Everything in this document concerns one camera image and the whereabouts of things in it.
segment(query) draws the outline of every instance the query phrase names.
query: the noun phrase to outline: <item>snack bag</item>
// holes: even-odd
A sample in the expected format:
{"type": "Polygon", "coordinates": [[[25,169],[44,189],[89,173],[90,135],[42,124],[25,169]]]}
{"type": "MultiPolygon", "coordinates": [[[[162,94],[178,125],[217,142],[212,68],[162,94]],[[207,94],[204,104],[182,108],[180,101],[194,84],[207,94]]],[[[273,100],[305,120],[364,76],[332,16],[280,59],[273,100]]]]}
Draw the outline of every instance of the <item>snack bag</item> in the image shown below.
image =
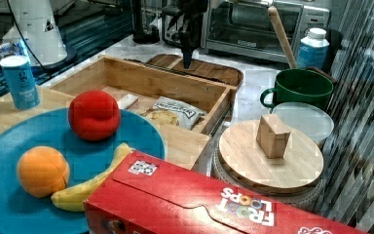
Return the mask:
{"type": "Polygon", "coordinates": [[[160,124],[171,124],[191,130],[199,117],[206,115],[206,112],[180,100],[160,97],[154,103],[153,108],[143,115],[160,124]]]}

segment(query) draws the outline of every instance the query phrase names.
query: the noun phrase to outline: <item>white bottle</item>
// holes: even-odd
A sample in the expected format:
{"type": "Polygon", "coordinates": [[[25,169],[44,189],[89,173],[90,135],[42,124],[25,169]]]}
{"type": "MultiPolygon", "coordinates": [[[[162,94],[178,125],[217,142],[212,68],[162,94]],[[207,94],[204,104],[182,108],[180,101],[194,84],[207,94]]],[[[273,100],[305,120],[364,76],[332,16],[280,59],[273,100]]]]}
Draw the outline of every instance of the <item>white bottle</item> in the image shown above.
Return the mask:
{"type": "Polygon", "coordinates": [[[297,56],[298,67],[315,66],[322,69],[326,58],[329,42],[326,41],[326,31],[321,28],[311,28],[308,36],[300,43],[297,56]]]}

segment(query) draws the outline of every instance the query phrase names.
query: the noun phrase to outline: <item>blue plate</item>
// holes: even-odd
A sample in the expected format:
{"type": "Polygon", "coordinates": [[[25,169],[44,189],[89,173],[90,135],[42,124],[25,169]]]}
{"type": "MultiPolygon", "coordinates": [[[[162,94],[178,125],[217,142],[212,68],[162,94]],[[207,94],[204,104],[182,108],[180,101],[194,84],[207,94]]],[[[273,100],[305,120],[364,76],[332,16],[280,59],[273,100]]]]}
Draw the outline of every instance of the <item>blue plate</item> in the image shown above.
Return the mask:
{"type": "Polygon", "coordinates": [[[68,123],[68,109],[35,116],[0,136],[0,233],[84,233],[84,213],[59,210],[51,198],[26,193],[17,178],[19,157],[28,149],[46,145],[59,150],[69,164],[68,186],[103,172],[122,142],[160,159],[165,147],[159,132],[144,118],[121,110],[121,125],[114,136],[97,142],[77,137],[68,123]]]}

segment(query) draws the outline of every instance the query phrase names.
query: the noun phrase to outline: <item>white bowl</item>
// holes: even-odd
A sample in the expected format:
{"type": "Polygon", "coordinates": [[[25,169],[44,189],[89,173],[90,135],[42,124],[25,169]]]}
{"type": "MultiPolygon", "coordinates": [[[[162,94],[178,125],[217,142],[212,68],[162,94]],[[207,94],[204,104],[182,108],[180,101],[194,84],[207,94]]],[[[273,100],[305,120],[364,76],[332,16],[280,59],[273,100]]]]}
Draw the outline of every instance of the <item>white bowl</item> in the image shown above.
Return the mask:
{"type": "Polygon", "coordinates": [[[301,102],[285,102],[277,105],[272,114],[294,129],[311,138],[317,145],[322,145],[333,131],[333,120],[321,109],[301,102]]]}

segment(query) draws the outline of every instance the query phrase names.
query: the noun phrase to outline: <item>mug handle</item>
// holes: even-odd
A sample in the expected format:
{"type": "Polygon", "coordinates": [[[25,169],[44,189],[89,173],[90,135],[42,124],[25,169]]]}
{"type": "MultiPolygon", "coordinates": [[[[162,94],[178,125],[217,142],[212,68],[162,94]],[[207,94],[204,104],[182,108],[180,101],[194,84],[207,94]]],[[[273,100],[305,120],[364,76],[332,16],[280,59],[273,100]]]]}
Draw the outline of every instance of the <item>mug handle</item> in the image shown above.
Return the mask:
{"type": "Polygon", "coordinates": [[[269,95],[271,93],[277,93],[277,92],[278,92],[278,89],[276,89],[276,88],[270,88],[270,89],[265,90],[262,93],[262,95],[260,96],[260,102],[262,103],[262,105],[264,105],[268,108],[274,108],[276,106],[274,103],[271,103],[271,104],[265,103],[264,99],[266,98],[267,95],[269,95]]]}

